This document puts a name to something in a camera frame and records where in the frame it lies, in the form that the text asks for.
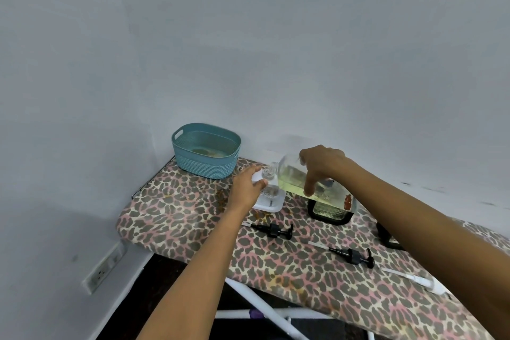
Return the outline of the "clear dispenser bottle black base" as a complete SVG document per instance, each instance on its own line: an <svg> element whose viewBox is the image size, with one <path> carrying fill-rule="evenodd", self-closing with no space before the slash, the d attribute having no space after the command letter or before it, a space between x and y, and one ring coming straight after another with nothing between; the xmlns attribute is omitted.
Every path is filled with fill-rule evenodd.
<svg viewBox="0 0 510 340"><path fill-rule="evenodd" d="M313 220L333 226L343 226L350 222L354 213L309 199L307 210Z"/></svg>

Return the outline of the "yellow item in basket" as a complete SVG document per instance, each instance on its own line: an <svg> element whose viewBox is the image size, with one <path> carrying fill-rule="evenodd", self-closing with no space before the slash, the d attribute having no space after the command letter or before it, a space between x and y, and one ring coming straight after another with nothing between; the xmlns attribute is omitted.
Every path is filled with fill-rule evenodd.
<svg viewBox="0 0 510 340"><path fill-rule="evenodd" d="M191 152L212 158L223 158L226 156L225 152L213 148L193 148Z"/></svg>

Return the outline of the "white wall outlet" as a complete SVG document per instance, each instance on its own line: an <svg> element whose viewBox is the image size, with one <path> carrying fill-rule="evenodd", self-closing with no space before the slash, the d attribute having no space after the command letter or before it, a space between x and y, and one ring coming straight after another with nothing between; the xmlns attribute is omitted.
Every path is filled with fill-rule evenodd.
<svg viewBox="0 0 510 340"><path fill-rule="evenodd" d="M111 271L118 265L126 253L125 244L122 241L117 242L102 260L93 268L93 270L82 281L82 287L88 295L92 295Z"/></svg>

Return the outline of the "clear dispenser bottle white base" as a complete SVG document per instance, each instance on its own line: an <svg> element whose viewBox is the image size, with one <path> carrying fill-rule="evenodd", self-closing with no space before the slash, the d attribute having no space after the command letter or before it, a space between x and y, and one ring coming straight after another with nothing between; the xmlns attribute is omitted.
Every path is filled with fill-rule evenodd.
<svg viewBox="0 0 510 340"><path fill-rule="evenodd" d="M252 175L253 184L262 179L267 181L267 186L261 191L253 209L275 214L283 208L286 191L278 186L277 170L278 163L272 162Z"/></svg>

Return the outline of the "person's right forearm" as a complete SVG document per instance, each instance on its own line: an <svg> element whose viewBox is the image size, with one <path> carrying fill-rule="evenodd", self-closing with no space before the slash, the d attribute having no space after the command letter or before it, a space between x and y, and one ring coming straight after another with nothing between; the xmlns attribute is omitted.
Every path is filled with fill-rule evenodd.
<svg viewBox="0 0 510 340"><path fill-rule="evenodd" d="M510 340L510 255L351 159L335 158L334 165L328 176L453 292L495 340Z"/></svg>

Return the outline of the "black pump head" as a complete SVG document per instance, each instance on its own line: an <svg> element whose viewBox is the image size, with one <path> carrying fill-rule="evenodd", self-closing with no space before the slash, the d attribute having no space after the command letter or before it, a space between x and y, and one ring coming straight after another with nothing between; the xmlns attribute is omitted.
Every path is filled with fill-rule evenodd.
<svg viewBox="0 0 510 340"><path fill-rule="evenodd" d="M269 225L260 225L249 222L242 222L242 226L252 228L254 230L265 233L270 238L282 237L285 240L290 240L293 236L294 225L290 224L287 230L282 230L277 224L271 223Z"/></svg>
<svg viewBox="0 0 510 340"><path fill-rule="evenodd" d="M336 248L336 247L328 247L319 242L313 242L311 240L308 241L309 245L312 245L316 248L324 249L328 252L334 253L338 256L341 256L347 263L351 265L360 265L365 264L365 266L369 269L375 268L375 260L372 255L370 248L366 249L366 256L362 255L362 253L355 249L347 249L347 248Z"/></svg>

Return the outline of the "white pump head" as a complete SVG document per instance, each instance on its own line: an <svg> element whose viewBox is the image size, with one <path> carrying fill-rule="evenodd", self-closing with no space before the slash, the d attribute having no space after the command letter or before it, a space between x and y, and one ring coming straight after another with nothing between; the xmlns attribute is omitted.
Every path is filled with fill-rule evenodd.
<svg viewBox="0 0 510 340"><path fill-rule="evenodd" d="M430 276L429 278L421 277L418 275L413 275L409 273L404 273L400 271L395 271L392 269L389 269L387 267L381 267L380 268L383 272L398 275L402 278L409 279L412 282L423 286L425 289L427 289L430 293L433 293L438 296L443 296L445 294L452 294L438 279L435 277Z"/></svg>

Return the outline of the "person's right hand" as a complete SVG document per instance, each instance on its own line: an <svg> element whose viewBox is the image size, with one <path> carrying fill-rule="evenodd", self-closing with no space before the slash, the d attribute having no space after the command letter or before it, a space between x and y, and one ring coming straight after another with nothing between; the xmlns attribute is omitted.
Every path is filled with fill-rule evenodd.
<svg viewBox="0 0 510 340"><path fill-rule="evenodd" d="M299 157L307 174L317 174L319 181L332 179L356 195L355 175L359 167L343 151L320 144L301 150Z"/></svg>

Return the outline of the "leopard print ironing board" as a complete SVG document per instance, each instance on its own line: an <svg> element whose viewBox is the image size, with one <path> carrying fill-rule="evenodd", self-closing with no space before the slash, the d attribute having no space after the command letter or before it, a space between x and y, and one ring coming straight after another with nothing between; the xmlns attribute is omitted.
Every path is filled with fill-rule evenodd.
<svg viewBox="0 0 510 340"><path fill-rule="evenodd" d="M231 185L232 176L195 176L171 160L120 213L118 234L189 262L220 219ZM228 278L392 340L494 340L458 299L380 270L430 276L410 254L380 244L376 221L362 206L347 225L331 226L309 218L305 199L287 195L280 212L252 210L245 222L283 229L293 224L293 236L273 239L241 227ZM375 268L351 265L309 240L364 256L370 248Z"/></svg>

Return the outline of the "person's left forearm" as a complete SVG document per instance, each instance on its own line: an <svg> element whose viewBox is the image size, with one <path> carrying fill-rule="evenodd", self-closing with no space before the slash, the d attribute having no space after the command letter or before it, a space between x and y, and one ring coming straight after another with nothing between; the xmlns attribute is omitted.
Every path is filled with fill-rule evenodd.
<svg viewBox="0 0 510 340"><path fill-rule="evenodd" d="M229 205L156 306L136 340L208 340L241 224L252 209Z"/></svg>

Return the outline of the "teal plastic basket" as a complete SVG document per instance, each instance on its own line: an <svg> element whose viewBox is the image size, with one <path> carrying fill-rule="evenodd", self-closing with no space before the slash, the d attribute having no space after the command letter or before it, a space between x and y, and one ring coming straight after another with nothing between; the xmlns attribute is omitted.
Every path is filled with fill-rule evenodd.
<svg viewBox="0 0 510 340"><path fill-rule="evenodd" d="M233 173L241 147L241 137L236 132L205 123L185 124L172 134L171 140L179 168L214 180ZM191 152L193 148L213 148L226 156L206 157Z"/></svg>

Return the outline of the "person's left hand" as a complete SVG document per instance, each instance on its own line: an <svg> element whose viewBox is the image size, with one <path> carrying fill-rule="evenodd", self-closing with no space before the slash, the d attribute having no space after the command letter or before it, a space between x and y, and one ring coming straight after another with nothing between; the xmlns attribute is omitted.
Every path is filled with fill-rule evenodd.
<svg viewBox="0 0 510 340"><path fill-rule="evenodd" d="M252 165L233 178L225 214L245 217L252 210L261 193L253 188L252 175L260 169L262 166Z"/></svg>

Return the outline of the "large clear bottle yellow liquid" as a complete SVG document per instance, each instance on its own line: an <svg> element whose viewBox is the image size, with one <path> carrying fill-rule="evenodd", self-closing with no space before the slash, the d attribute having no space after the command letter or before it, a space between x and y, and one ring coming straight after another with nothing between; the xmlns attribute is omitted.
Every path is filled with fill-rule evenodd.
<svg viewBox="0 0 510 340"><path fill-rule="evenodd" d="M316 182L313 195L305 195L304 186L308 170L297 153L290 153L278 163L278 186L287 192L319 203L338 208L349 213L356 213L356 198L334 179L326 178Z"/></svg>

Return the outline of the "white ironing board legs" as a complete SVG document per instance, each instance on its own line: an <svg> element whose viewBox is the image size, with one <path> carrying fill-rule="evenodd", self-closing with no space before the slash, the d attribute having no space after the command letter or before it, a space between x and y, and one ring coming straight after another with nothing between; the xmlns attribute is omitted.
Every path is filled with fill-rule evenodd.
<svg viewBox="0 0 510 340"><path fill-rule="evenodd" d="M296 320L331 320L330 316L303 307L274 308L258 295L249 286L226 279L228 285L240 297L251 305L250 309L223 309L216 311L217 320L262 320L267 319L277 326L292 340L311 340L302 331L293 325L292 319Z"/></svg>

